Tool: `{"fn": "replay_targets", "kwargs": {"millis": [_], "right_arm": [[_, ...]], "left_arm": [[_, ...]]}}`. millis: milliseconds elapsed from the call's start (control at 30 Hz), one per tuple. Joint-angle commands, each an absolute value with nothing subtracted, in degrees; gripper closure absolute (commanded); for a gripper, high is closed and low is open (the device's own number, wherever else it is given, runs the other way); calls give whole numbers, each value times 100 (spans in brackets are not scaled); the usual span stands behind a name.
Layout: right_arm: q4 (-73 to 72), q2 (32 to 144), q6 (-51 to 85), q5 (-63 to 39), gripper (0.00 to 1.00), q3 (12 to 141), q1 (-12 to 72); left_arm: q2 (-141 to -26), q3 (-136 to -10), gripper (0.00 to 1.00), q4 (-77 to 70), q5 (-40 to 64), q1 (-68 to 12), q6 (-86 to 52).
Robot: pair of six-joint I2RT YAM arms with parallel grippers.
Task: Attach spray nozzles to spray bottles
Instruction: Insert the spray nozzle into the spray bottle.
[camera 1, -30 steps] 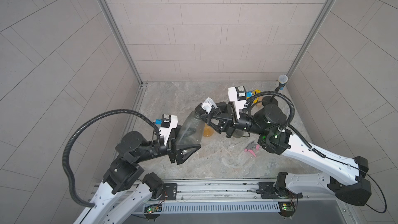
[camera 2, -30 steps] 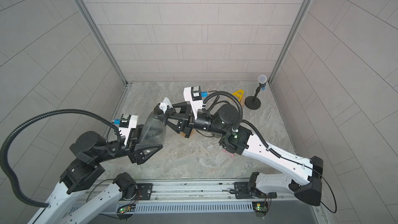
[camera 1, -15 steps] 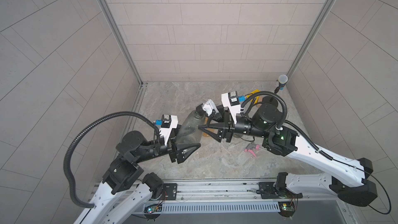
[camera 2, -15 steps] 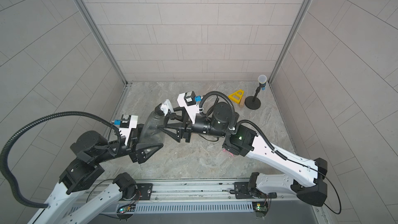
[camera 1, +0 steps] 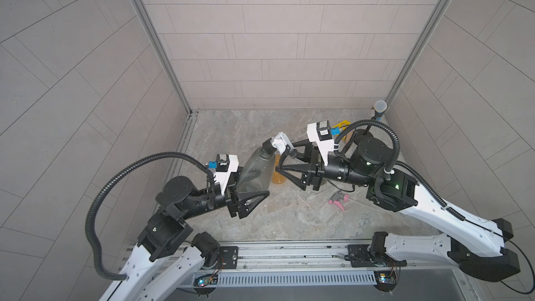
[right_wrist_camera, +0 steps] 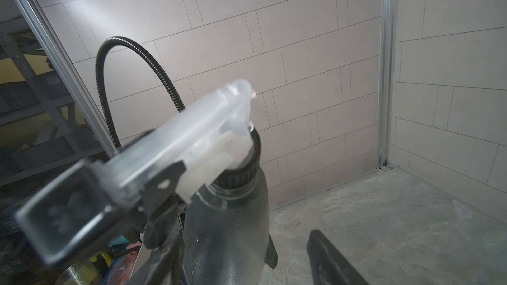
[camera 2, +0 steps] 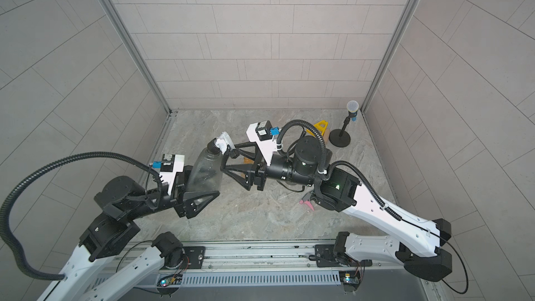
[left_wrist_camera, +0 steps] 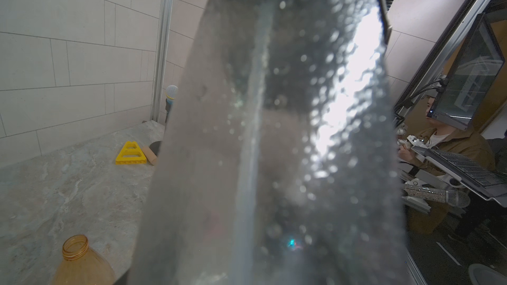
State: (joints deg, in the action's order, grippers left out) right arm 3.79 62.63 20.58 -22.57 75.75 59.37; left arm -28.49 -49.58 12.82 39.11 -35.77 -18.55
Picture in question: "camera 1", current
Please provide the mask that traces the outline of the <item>black white spray nozzle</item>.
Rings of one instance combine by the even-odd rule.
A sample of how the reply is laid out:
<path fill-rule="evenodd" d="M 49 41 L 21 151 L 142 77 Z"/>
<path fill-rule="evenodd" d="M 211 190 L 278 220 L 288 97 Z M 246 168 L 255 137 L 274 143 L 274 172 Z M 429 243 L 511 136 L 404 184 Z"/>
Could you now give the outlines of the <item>black white spray nozzle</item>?
<path fill-rule="evenodd" d="M 291 140 L 284 132 L 279 132 L 277 135 L 270 139 L 271 145 L 276 148 L 280 156 L 283 156 L 284 153 L 287 153 L 290 158 L 297 157 L 297 151 Z"/>

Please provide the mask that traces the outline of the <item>grey bottle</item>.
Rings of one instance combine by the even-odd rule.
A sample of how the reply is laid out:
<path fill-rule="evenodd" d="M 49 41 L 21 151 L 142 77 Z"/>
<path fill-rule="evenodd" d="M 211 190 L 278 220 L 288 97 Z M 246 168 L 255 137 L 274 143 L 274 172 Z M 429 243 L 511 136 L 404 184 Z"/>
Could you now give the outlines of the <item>grey bottle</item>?
<path fill-rule="evenodd" d="M 244 167 L 249 168 L 251 171 L 249 192 L 269 191 L 274 172 L 276 151 L 276 148 L 271 145 L 270 139 L 268 139 L 252 153 L 246 162 Z"/>

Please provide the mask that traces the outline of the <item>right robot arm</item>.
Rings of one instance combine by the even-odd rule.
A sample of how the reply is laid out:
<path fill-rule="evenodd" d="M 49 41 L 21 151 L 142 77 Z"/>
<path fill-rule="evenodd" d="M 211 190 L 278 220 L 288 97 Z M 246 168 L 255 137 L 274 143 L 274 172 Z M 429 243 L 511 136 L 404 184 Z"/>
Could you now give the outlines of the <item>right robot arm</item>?
<path fill-rule="evenodd" d="M 374 205 L 414 217 L 439 230 L 433 236 L 400 236 L 376 231 L 367 249 L 351 250 L 345 259 L 359 266 L 403 266 L 410 260 L 442 262 L 459 267 L 483 281 L 501 281 L 518 274 L 517 253 L 505 243 L 514 236 L 511 223 L 503 218 L 485 220 L 440 198 L 402 162 L 390 179 L 383 167 L 393 150 L 372 135 L 360 134 L 350 159 L 333 152 L 334 140 L 321 137 L 292 144 L 284 133 L 271 140 L 281 159 L 290 156 L 301 164 L 279 163 L 276 170 L 302 190 L 323 181 L 339 181 L 365 187 Z"/>

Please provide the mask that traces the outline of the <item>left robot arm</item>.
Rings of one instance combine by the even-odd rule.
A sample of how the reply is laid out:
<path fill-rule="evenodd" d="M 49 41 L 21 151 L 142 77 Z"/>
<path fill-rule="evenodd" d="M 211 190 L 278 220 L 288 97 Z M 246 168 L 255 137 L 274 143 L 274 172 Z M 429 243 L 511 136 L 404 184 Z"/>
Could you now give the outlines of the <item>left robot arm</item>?
<path fill-rule="evenodd" d="M 207 232 L 188 237 L 188 220 L 225 208 L 231 217 L 246 218 L 270 192 L 273 167 L 253 167 L 209 174 L 205 188 L 186 176 L 169 180 L 156 196 L 159 206 L 137 238 L 119 273 L 103 265 L 102 246 L 94 230 L 97 212 L 111 189 L 133 167 L 124 169 L 96 197 L 86 218 L 86 237 L 97 273 L 111 285 L 101 300 L 164 300 L 188 276 L 202 268 L 222 266 L 220 244 Z"/>

